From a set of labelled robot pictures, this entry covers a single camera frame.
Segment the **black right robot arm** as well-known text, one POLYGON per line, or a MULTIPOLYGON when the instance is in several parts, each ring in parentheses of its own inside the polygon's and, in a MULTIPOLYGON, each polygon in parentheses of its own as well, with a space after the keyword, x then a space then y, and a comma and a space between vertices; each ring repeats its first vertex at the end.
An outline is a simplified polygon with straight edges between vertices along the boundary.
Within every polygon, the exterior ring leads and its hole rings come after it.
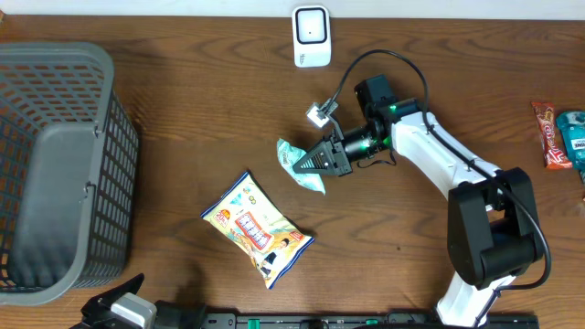
POLYGON ((455 274, 436 306, 443 324, 479 327, 504 287, 548 255, 530 178, 484 161, 449 135, 415 99, 399 100, 383 75, 354 88, 367 121, 336 127, 292 169, 348 175, 382 151, 415 164, 448 201, 447 249, 455 274))

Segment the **mint green small packet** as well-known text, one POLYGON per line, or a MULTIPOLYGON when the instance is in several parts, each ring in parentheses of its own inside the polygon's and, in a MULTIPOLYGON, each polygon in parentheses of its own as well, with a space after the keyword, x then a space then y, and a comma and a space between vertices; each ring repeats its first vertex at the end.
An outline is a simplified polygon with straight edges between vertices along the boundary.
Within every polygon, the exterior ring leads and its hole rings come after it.
POLYGON ((299 186, 323 195, 326 194, 321 176, 318 174, 297 174, 293 170, 293 166, 306 155, 306 151, 292 146, 283 139, 278 140, 276 148, 280 165, 299 186))

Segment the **cream wet wipes pack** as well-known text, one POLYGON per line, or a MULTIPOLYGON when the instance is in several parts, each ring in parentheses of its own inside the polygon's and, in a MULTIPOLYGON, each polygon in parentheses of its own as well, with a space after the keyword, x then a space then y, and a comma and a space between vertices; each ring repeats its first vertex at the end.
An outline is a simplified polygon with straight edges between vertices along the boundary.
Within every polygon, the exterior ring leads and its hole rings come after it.
POLYGON ((314 237, 278 210, 248 171, 200 216, 249 256, 269 290, 314 243, 314 237))

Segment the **orange chocolate bar wrapper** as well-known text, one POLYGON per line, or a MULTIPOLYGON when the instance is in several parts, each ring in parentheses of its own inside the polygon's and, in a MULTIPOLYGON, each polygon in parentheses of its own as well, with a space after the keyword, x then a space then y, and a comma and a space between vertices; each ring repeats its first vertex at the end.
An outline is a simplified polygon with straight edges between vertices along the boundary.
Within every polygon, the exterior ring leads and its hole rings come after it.
POLYGON ((557 144, 554 104, 532 101, 531 107, 537 119, 545 167, 550 170, 570 169, 572 162, 557 144))

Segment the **blue mouthwash bottle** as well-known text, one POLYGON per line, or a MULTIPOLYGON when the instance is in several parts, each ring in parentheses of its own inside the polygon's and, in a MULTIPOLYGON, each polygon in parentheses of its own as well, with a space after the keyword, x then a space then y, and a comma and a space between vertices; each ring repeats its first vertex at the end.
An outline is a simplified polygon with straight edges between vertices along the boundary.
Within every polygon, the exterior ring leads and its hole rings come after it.
POLYGON ((584 120, 584 111, 564 111, 556 119, 567 157, 579 172, 581 181, 584 181, 584 120))

